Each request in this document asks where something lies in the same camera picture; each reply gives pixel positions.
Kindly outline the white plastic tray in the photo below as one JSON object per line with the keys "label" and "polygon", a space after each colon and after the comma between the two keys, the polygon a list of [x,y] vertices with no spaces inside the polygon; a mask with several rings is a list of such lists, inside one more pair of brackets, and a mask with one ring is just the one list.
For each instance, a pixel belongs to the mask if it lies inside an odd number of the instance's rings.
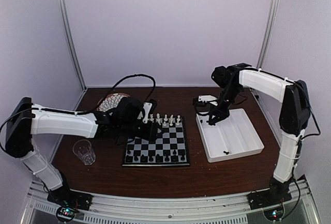
{"label": "white plastic tray", "polygon": [[208,116],[196,115],[207,161],[210,163],[259,154],[264,149],[258,133],[244,109],[230,110],[230,116],[215,126]]}

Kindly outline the black white chessboard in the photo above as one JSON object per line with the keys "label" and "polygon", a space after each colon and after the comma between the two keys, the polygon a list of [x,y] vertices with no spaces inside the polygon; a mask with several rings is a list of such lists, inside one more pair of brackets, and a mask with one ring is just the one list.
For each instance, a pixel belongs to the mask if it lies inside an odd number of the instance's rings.
{"label": "black white chessboard", "polygon": [[[185,119],[182,116],[177,116],[172,122],[167,121],[162,126],[161,133],[158,134],[156,141],[147,141],[140,138],[129,139],[126,145],[126,150],[123,158],[123,167],[170,167],[170,166],[189,166],[189,149],[186,137]],[[177,155],[173,155],[173,151],[177,150]],[[180,150],[186,153],[186,160],[181,161]],[[161,162],[156,162],[156,155],[162,157]],[[141,155],[146,157],[146,162],[141,162]],[[154,161],[149,162],[149,155],[153,156]],[[133,157],[138,156],[138,161],[134,161]],[[165,162],[165,157],[169,156],[170,161]],[[178,162],[174,161],[174,156],[178,157]]]}

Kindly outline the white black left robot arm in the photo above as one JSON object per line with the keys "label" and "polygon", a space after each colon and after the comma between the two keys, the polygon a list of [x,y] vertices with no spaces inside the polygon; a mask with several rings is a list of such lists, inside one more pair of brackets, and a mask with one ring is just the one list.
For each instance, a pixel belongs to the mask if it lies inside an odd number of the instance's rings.
{"label": "white black left robot arm", "polygon": [[51,109],[33,104],[24,97],[9,118],[1,125],[6,128],[5,144],[1,149],[19,158],[46,186],[50,196],[62,205],[74,201],[65,176],[54,168],[32,141],[34,135],[57,134],[89,139],[128,137],[155,141],[161,132],[160,121],[151,119],[156,101],[140,102],[127,95],[115,94],[101,100],[89,111]]}

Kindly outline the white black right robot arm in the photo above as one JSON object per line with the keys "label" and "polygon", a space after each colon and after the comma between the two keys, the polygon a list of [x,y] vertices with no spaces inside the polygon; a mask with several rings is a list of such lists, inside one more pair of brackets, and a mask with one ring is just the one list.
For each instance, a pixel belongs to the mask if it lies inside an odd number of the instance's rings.
{"label": "white black right robot arm", "polygon": [[280,103],[276,122],[281,138],[280,150],[275,170],[269,180],[269,189],[265,193],[265,200],[276,204],[285,197],[290,183],[294,181],[294,169],[300,158],[302,143],[309,137],[306,133],[309,120],[316,119],[306,82],[277,76],[246,63],[216,67],[211,79],[222,88],[222,92],[216,99],[207,101],[211,105],[207,114],[207,123],[210,126],[215,126],[230,116],[230,106],[244,87]]}

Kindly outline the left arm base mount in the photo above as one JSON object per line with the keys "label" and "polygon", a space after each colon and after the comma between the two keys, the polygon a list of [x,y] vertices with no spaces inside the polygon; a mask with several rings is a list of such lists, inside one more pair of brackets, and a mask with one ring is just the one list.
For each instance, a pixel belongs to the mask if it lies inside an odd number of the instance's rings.
{"label": "left arm base mount", "polygon": [[89,210],[92,198],[91,194],[71,191],[67,200],[56,197],[54,193],[49,193],[47,200],[59,205],[55,212],[58,221],[70,222],[80,213],[80,210]]}

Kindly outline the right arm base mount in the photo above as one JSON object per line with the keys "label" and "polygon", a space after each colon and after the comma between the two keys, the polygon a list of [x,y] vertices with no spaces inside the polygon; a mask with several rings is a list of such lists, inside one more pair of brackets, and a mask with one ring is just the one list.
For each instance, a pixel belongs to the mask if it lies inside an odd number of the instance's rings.
{"label": "right arm base mount", "polygon": [[262,209],[264,217],[268,221],[280,221],[285,216],[284,203],[290,201],[292,196],[289,192],[279,196],[272,196],[270,189],[252,191],[247,195],[251,210]]}

